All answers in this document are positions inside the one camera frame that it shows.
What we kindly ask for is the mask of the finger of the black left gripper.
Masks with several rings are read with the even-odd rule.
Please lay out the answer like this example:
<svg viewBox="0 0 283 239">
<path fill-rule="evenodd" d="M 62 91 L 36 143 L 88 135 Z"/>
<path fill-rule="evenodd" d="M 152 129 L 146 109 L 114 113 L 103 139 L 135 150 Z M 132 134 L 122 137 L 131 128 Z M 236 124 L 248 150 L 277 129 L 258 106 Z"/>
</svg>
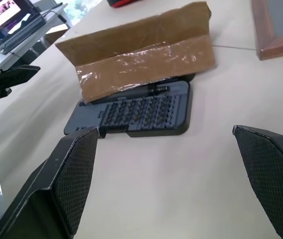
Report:
<svg viewBox="0 0 283 239">
<path fill-rule="evenodd" d="M 22 65 L 2 71 L 0 74 L 0 87 L 10 88 L 28 82 L 41 68 L 38 66 Z"/>
</svg>

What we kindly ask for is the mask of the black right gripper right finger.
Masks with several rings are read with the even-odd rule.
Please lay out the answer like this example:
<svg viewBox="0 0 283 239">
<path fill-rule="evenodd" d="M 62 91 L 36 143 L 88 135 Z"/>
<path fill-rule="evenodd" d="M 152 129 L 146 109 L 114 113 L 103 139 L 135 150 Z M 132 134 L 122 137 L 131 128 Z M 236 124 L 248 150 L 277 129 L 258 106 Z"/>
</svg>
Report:
<svg viewBox="0 0 283 239">
<path fill-rule="evenodd" d="M 283 135 L 244 125 L 232 130 L 250 185 L 283 239 Z"/>
</svg>

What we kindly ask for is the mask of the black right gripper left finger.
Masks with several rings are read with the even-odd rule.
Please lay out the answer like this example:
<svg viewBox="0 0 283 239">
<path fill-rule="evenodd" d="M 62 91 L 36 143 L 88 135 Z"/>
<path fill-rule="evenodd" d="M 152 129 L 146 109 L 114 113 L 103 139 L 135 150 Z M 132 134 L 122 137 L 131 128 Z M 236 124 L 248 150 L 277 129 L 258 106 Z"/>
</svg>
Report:
<svg viewBox="0 0 283 239">
<path fill-rule="evenodd" d="M 60 139 L 0 219 L 0 239 L 73 239 L 90 191 L 98 128 Z"/>
</svg>

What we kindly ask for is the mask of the laptop with lit screen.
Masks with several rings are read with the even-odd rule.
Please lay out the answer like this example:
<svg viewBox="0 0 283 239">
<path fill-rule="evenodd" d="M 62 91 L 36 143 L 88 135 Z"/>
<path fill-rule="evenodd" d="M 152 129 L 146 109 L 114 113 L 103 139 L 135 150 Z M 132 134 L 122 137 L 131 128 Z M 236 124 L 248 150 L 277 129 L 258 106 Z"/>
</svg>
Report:
<svg viewBox="0 0 283 239">
<path fill-rule="evenodd" d="M 0 0 L 0 46 L 8 52 L 46 24 L 30 0 Z"/>
</svg>

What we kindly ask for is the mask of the dark screwdriver bit set case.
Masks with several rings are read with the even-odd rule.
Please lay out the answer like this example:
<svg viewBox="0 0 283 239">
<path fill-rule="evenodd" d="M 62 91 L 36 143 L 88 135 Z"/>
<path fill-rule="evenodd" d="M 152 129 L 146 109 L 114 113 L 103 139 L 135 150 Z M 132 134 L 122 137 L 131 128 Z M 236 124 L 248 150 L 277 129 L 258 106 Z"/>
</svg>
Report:
<svg viewBox="0 0 283 239">
<path fill-rule="evenodd" d="M 189 128 L 195 74 L 170 77 L 90 103 L 79 101 L 65 128 L 68 135 L 96 127 L 100 138 L 111 133 L 130 137 L 180 135 Z"/>
</svg>

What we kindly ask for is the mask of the white side desk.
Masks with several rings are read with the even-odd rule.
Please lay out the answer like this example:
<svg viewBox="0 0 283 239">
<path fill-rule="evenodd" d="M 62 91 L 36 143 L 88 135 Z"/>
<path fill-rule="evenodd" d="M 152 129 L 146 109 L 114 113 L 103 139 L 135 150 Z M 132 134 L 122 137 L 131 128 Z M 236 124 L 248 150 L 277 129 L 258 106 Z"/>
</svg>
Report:
<svg viewBox="0 0 283 239">
<path fill-rule="evenodd" d="M 65 21 L 58 19 L 59 16 L 66 17 L 64 9 L 68 4 L 60 4 L 52 9 L 45 10 L 41 12 L 41 16 L 45 19 L 45 24 L 40 28 L 33 31 L 28 35 L 23 41 L 19 42 L 14 48 L 5 52 L 6 47 L 3 46 L 0 48 L 0 68 L 7 70 L 18 63 L 29 63 L 29 59 L 23 59 L 23 55 L 30 50 L 33 50 L 34 44 L 36 44 L 44 35 L 53 27 L 58 24 L 68 25 L 68 18 L 65 18 Z"/>
</svg>

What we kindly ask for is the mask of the brown cardboard box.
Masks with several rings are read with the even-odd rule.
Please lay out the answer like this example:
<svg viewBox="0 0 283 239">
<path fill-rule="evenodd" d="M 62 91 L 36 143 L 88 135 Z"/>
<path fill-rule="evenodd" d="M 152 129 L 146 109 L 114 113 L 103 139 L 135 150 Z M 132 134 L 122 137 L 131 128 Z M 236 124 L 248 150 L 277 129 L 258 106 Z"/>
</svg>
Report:
<svg viewBox="0 0 283 239">
<path fill-rule="evenodd" d="M 62 37 L 69 28 L 66 24 L 61 24 L 55 27 L 52 27 L 44 36 L 44 40 L 52 45 L 56 40 Z"/>
</svg>

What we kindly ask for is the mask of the brown taped cardboard lid cover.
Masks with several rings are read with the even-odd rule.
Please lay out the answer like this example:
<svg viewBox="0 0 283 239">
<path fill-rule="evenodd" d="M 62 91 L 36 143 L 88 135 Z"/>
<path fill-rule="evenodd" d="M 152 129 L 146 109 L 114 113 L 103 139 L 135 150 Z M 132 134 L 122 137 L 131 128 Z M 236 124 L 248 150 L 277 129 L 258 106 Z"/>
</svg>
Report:
<svg viewBox="0 0 283 239">
<path fill-rule="evenodd" d="M 204 1 L 103 29 L 56 47 L 74 65 L 82 98 L 92 102 L 168 77 L 215 66 Z"/>
</svg>

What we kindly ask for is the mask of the red and black case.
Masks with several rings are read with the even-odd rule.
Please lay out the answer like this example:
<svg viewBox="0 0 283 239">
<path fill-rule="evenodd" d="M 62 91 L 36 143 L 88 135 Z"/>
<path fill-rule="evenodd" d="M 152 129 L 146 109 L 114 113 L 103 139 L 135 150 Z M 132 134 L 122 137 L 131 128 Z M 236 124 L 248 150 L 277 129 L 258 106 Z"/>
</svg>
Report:
<svg viewBox="0 0 283 239">
<path fill-rule="evenodd" d="M 106 0 L 110 7 L 118 8 L 138 0 Z"/>
</svg>

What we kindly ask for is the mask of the wooden framed board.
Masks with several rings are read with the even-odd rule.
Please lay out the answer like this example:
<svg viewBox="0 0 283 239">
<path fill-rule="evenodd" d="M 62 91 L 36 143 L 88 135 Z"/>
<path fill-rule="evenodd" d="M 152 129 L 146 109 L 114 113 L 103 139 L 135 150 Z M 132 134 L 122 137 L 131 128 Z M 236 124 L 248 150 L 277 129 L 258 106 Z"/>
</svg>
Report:
<svg viewBox="0 0 283 239">
<path fill-rule="evenodd" d="M 260 60 L 283 56 L 283 0 L 251 0 L 257 55 Z"/>
</svg>

